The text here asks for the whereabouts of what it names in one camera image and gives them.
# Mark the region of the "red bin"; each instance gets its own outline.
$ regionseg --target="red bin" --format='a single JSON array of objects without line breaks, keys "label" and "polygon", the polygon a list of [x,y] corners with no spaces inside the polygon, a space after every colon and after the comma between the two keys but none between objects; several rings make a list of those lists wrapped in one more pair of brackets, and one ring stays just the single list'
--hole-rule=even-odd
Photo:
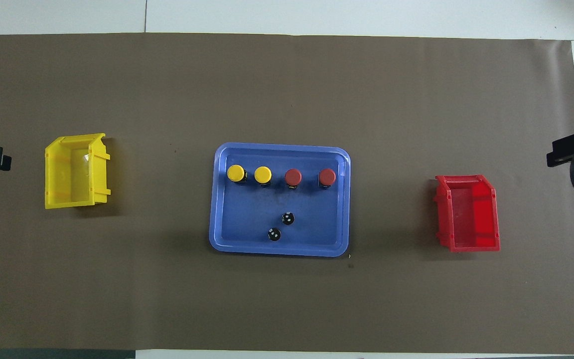
[{"label": "red bin", "polygon": [[483,175],[436,176],[440,244],[451,252],[499,250],[495,188]]}]

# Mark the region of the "brown mat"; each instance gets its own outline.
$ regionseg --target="brown mat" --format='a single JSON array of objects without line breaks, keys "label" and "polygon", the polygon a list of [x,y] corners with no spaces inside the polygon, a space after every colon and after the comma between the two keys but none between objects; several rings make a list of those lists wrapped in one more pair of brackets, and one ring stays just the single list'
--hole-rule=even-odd
[{"label": "brown mat", "polygon": [[[95,132],[109,202],[43,209],[45,146]],[[0,347],[574,353],[574,191],[545,160],[572,132],[567,41],[0,36]],[[347,150],[348,252],[213,250],[227,141]],[[430,179],[478,173],[502,250],[450,253]]]}]

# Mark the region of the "plastic container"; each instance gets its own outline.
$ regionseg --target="plastic container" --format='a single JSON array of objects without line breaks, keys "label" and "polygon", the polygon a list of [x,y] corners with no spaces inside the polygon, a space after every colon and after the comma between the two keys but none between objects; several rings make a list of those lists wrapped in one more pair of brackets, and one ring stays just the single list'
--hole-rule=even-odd
[{"label": "plastic container", "polygon": [[[301,181],[298,190],[289,188],[284,176],[273,176],[271,186],[255,180],[239,184],[227,177],[233,164],[266,166],[275,174],[296,168]],[[317,181],[325,168],[337,173],[327,189]],[[214,157],[210,243],[223,252],[337,257],[349,245],[350,179],[349,155],[337,147],[225,143]],[[285,224],[285,213],[296,220]],[[268,238],[273,228],[280,230],[279,238]]]},{"label": "plastic container", "polygon": [[436,176],[440,244],[451,252],[499,250],[495,188],[483,175]]},{"label": "plastic container", "polygon": [[92,206],[108,201],[105,134],[64,136],[45,151],[46,209]]}]

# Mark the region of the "plastic bin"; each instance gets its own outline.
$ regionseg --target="plastic bin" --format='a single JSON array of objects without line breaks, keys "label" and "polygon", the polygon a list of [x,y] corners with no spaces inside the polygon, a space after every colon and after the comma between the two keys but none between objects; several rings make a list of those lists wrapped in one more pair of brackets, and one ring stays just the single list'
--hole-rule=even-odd
[{"label": "plastic bin", "polygon": [[499,250],[495,188],[483,175],[435,178],[440,244],[451,252]]},{"label": "plastic bin", "polygon": [[92,206],[108,201],[105,134],[64,136],[45,151],[45,207]]}]

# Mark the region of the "black dice with white dots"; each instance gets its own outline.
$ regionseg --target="black dice with white dots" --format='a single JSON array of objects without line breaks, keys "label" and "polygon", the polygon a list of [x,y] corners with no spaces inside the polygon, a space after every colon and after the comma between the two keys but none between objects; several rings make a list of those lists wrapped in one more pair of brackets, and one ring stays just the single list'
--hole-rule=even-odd
[{"label": "black dice with white dots", "polygon": [[283,213],[283,217],[281,218],[281,220],[283,221],[283,223],[286,224],[286,225],[292,224],[293,221],[294,221],[294,219],[296,219],[296,218],[293,216],[293,213],[292,213],[292,212],[285,212],[285,213]]},{"label": "black dice with white dots", "polygon": [[271,228],[269,230],[269,232],[267,232],[267,236],[269,237],[269,239],[271,239],[272,241],[278,241],[278,239],[281,238],[281,230],[278,228]]}]

